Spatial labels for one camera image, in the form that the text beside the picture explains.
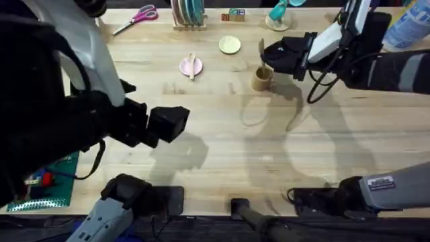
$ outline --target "teal plate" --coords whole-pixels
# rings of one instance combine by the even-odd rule
[[[179,8],[181,9],[181,16],[183,18],[183,21],[185,25],[188,25],[191,23],[191,20],[188,18],[187,8],[185,7],[185,0],[178,0]]]
[[[185,8],[187,9],[187,17],[189,19],[189,22],[194,25],[196,21],[194,20],[192,0],[183,1],[185,2]]]
[[[194,19],[197,25],[203,25],[203,3],[202,0],[190,0],[193,2]]]

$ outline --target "brown cup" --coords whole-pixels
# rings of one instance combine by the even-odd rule
[[[265,91],[269,89],[273,77],[273,71],[268,68],[259,67],[252,80],[252,86],[255,91]]]

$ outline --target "pink saucer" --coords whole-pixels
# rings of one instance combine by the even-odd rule
[[[189,76],[189,68],[191,63],[189,62],[188,58],[185,57],[181,63],[179,64],[179,70],[182,72],[182,74]],[[196,57],[194,60],[194,75],[198,75],[203,69],[203,63],[202,61]]]

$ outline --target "pink scissors handle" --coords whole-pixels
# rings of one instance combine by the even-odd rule
[[[133,24],[144,20],[155,20],[159,17],[154,5],[145,5],[139,9],[139,12],[133,17]]]

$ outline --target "scissors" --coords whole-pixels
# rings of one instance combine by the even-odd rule
[[[137,24],[139,22],[145,21],[145,20],[155,20],[159,17],[159,14],[157,13],[157,9],[154,5],[149,4],[141,7],[137,14],[127,23],[124,24],[121,28],[117,29],[112,35],[116,36],[120,32],[123,32],[128,27]]]

